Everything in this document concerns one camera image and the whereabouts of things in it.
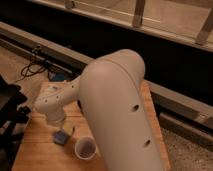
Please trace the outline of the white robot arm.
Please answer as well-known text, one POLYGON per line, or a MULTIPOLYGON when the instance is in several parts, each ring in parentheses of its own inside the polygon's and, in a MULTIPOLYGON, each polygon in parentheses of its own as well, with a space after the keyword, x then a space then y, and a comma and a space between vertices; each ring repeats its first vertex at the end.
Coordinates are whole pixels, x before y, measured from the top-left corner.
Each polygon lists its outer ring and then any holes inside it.
POLYGON ((92 60, 81 75, 40 93, 35 108, 50 125, 65 123, 63 107, 80 103, 107 171, 165 171, 141 95, 142 57, 121 49, 92 60))

